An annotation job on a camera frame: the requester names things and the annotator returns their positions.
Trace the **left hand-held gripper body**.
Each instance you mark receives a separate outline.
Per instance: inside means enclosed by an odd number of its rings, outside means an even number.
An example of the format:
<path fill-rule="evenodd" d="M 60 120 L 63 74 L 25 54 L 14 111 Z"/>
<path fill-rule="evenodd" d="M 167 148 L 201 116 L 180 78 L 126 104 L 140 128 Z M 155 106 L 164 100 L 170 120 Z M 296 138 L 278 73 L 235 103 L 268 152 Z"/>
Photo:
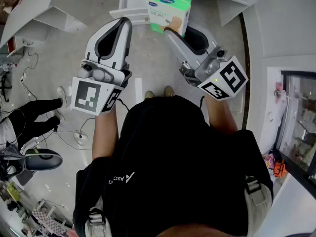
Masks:
<path fill-rule="evenodd" d="M 131 75 L 125 61 L 117 70 L 83 59 L 78 76 L 72 81 L 72 108 L 91 115 L 110 112 Z"/>

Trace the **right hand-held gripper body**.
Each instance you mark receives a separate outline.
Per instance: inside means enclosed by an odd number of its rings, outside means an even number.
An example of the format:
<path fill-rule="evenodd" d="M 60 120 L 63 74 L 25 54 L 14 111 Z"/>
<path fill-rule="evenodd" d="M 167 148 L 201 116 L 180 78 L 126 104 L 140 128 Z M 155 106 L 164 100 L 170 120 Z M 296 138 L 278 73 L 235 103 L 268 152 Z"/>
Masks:
<path fill-rule="evenodd" d="M 182 62 L 179 69 L 188 84 L 198 87 L 216 100 L 235 97 L 248 82 L 248 77 L 235 56 L 217 45 L 197 69 Z"/>

